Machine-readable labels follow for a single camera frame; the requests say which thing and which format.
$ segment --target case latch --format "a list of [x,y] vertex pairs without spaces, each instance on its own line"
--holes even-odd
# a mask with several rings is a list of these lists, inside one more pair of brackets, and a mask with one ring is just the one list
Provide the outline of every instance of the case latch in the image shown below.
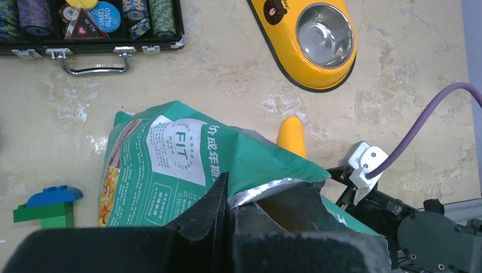
[[154,45],[154,46],[147,46],[147,45],[144,45],[142,47],[142,52],[144,54],[147,54],[147,55],[154,55],[154,54],[157,54],[157,53],[161,53],[161,47],[159,47],[158,45]]
[[42,58],[42,55],[36,52],[35,49],[23,49],[23,50],[12,49],[12,52],[22,59]]

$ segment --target beige tile floor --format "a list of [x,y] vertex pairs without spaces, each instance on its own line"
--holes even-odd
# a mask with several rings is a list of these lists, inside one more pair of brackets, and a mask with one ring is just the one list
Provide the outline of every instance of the beige tile floor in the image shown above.
[[[333,167],[360,140],[391,152],[441,88],[468,80],[459,1],[347,1],[357,63],[327,94],[303,91],[282,75],[245,1],[181,2],[186,48],[136,55],[124,76],[73,78],[48,58],[0,59],[0,268],[39,228],[38,221],[13,224],[12,210],[44,187],[82,189],[76,225],[95,225],[106,138],[119,110],[180,100],[271,140],[295,115],[304,122],[309,159]],[[414,206],[431,197],[480,197],[469,102],[464,92],[449,96],[379,188]],[[335,188],[325,192],[333,197]]]

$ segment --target poker chip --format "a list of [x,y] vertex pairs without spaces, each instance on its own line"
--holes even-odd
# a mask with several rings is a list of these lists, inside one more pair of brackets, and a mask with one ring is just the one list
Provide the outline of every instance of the poker chip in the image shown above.
[[89,15],[96,25],[106,33],[112,33],[121,25],[121,13],[108,2],[99,2],[93,9],[89,10]]
[[137,39],[144,35],[147,31],[151,29],[151,24],[148,18],[144,18],[137,22],[137,24],[133,25],[129,28],[129,33],[133,39]]
[[0,22],[18,26],[15,0],[0,0]]
[[72,7],[69,4],[65,4],[59,9],[59,15],[62,19],[62,22],[67,24],[70,21],[77,19],[78,9]]
[[150,0],[152,30],[158,38],[171,38],[176,34],[171,0]]
[[122,13],[128,19],[140,21],[147,17],[146,0],[122,0]]
[[83,7],[90,10],[97,5],[98,0],[67,0],[67,3],[73,7]]
[[20,28],[33,36],[52,33],[52,18],[47,0],[17,0]]
[[0,22],[0,42],[11,42],[20,39],[17,28],[6,23]]

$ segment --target stainless steel bowl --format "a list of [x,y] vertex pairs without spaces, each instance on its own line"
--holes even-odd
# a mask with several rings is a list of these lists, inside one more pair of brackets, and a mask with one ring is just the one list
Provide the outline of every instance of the stainless steel bowl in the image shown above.
[[353,52],[354,35],[348,18],[326,3],[308,6],[296,26],[298,44],[314,64],[327,69],[342,66]]

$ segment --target food bag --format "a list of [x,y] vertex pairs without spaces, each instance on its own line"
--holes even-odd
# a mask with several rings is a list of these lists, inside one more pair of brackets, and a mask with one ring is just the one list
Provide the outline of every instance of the food bag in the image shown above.
[[229,172],[231,207],[329,173],[181,102],[118,112],[107,143],[98,225],[165,225]]

